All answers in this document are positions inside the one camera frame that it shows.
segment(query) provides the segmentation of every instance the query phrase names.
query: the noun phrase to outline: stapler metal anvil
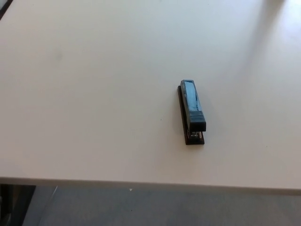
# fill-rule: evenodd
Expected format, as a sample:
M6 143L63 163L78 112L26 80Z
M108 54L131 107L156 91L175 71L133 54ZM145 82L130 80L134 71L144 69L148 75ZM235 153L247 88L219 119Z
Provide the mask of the stapler metal anvil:
M178 86L186 145L203 145L206 121L193 80L182 80Z

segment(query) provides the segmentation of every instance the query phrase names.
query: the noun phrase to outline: floor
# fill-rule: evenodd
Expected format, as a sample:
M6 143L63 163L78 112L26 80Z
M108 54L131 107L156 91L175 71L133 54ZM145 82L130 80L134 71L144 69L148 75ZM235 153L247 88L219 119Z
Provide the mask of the floor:
M48 202L53 190L37 187L24 226L301 225L301 196L59 187Z

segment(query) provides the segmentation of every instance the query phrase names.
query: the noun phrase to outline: stapler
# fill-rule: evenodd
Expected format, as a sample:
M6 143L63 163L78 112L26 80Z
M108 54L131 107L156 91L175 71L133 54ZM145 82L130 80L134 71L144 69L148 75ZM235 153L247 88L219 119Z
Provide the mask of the stapler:
M186 145L203 145L206 121L193 80L182 80L178 86Z

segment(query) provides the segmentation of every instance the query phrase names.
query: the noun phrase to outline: table surface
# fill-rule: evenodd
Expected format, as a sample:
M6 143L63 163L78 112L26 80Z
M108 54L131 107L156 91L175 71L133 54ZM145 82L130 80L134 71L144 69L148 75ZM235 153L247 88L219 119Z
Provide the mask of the table surface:
M301 191L301 4L14 0L0 182ZM205 145L186 146L195 81Z

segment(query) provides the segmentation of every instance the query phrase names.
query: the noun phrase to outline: white table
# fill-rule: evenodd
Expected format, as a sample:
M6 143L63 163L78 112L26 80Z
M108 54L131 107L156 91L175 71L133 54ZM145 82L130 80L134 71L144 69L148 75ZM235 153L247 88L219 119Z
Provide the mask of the white table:
M0 182L301 193L301 5L14 0ZM195 81L205 145L177 95Z

